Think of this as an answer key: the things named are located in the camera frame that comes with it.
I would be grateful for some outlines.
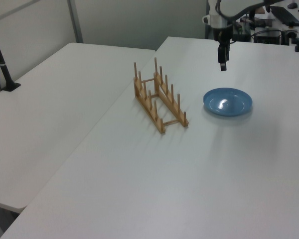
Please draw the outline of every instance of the white tabletop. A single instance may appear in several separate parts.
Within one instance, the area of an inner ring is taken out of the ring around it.
[[[71,43],[0,92],[0,207],[27,206],[153,54]]]
[[[299,238],[299,53],[239,42],[221,72],[217,47],[168,38],[155,53],[188,128],[160,134],[130,84],[2,239]],[[218,87],[250,94],[252,112],[207,112]]]

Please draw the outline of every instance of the computer mouse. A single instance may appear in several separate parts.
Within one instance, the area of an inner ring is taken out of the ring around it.
[[[293,3],[289,4],[287,7],[288,7],[289,9],[295,9],[295,8],[298,7],[298,4],[295,3],[295,2],[293,2]]]

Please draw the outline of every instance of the blue bowl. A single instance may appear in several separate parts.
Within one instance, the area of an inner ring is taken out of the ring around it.
[[[250,111],[251,97],[233,88],[217,88],[207,92],[203,98],[205,107],[221,116],[239,116]]]

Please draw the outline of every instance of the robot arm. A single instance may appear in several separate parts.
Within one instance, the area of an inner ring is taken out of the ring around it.
[[[222,71],[227,70],[233,22],[251,10],[279,1],[283,0],[208,0],[210,11],[203,22],[211,26],[214,40],[219,42],[218,62]]]

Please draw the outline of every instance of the gray wall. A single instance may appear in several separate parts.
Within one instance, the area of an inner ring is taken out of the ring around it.
[[[71,0],[84,43],[157,50],[168,36],[204,38],[207,0]]]
[[[0,20],[0,48],[13,80],[75,41],[67,0],[40,0]]]

